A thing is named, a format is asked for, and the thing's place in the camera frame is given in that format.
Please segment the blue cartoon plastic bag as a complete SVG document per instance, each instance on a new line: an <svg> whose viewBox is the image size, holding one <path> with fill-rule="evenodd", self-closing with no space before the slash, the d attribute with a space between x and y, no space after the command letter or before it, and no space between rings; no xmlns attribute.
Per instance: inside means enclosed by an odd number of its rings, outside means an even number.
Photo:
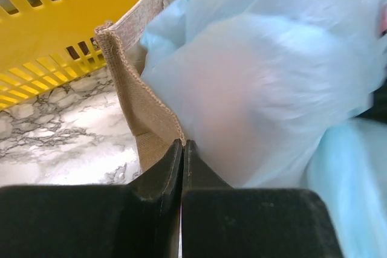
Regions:
<svg viewBox="0 0 387 258"><path fill-rule="evenodd" d="M386 0L175 0L141 74L234 187L302 187L345 257L386 256Z"/></svg>

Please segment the brown jute tote bag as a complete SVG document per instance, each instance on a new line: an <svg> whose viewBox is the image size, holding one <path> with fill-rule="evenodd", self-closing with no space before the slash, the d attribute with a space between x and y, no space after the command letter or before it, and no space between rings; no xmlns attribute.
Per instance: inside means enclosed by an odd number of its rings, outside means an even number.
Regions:
<svg viewBox="0 0 387 258"><path fill-rule="evenodd" d="M172 1L139 0L116 23L108 21L95 29L122 111L135 136L143 172L164 156L174 140L186 141L174 112L140 78L146 57L140 38L147 24Z"/></svg>

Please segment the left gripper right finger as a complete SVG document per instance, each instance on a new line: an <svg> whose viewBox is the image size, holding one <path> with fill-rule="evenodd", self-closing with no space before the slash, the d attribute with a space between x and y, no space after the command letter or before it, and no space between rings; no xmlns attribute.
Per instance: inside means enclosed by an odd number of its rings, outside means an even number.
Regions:
<svg viewBox="0 0 387 258"><path fill-rule="evenodd" d="M325 204L304 189L234 189L184 148L184 257L342 257Z"/></svg>

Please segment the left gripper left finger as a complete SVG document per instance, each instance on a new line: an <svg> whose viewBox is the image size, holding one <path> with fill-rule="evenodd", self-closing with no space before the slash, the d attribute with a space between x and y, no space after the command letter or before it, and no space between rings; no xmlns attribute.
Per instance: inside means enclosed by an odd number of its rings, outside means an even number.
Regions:
<svg viewBox="0 0 387 258"><path fill-rule="evenodd" d="M1 189L2 257L177 257L183 145L129 184Z"/></svg>

